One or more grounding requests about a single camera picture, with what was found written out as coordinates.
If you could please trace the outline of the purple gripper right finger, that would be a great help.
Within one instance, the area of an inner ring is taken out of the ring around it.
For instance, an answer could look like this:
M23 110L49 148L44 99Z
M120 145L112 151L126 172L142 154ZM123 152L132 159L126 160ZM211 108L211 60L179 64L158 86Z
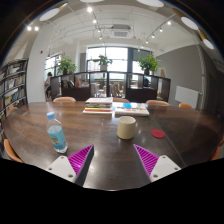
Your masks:
M151 182L180 170L180 167L168 156L158 156L138 145L134 145L134 147Z

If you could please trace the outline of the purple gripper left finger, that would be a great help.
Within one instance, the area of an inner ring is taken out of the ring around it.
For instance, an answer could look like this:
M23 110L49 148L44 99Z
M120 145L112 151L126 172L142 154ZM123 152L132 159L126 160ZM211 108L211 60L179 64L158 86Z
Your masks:
M72 155L59 156L47 168L47 171L65 180L82 186L94 156L94 146L87 146Z

